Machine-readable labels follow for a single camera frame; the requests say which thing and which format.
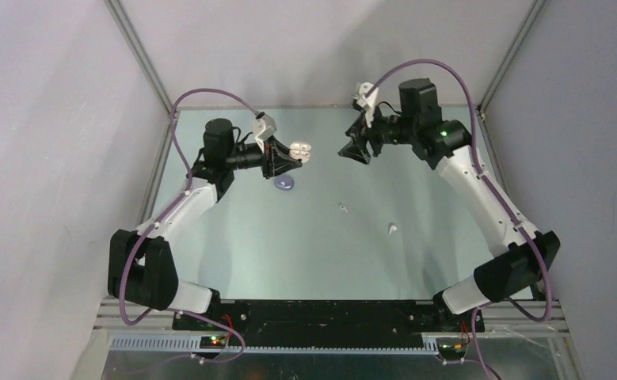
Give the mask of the white charging case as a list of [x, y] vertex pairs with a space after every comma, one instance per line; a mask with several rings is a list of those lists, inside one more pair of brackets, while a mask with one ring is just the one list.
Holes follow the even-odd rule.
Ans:
[[302, 163], [308, 162], [311, 158], [311, 144], [307, 142], [296, 141], [289, 147], [289, 155]]

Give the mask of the purple charging case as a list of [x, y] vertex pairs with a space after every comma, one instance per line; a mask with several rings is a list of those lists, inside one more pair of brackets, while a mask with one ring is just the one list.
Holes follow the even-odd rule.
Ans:
[[281, 191], [291, 191], [295, 187], [295, 181], [292, 177], [281, 175], [274, 178], [274, 186]]

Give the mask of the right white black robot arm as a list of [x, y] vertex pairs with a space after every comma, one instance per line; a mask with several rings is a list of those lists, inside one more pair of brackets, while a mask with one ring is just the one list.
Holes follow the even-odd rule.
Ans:
[[471, 133], [458, 120], [443, 118], [436, 86], [427, 78], [402, 82], [401, 110], [390, 116], [380, 111], [378, 92], [370, 82], [359, 84], [352, 106], [360, 114], [345, 132], [351, 140], [339, 156], [367, 165], [385, 145], [411, 146], [466, 204], [493, 256], [435, 295], [436, 326], [452, 331], [465, 312], [501, 302], [546, 278], [560, 248], [558, 236], [541, 232], [489, 178]]

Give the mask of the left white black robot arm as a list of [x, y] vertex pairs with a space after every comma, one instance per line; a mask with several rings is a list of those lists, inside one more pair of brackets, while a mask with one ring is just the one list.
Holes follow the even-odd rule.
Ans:
[[213, 302], [214, 290], [180, 279], [174, 254], [187, 229], [226, 194], [240, 169], [260, 168], [271, 179], [298, 169], [310, 160], [311, 146], [285, 146], [274, 133], [274, 120], [262, 113], [253, 122], [254, 141], [234, 137], [227, 119], [206, 123], [204, 146], [184, 184], [156, 215], [133, 230], [118, 230], [110, 241], [108, 292], [120, 301], [152, 310], [187, 310], [202, 329], [214, 329], [223, 319]]

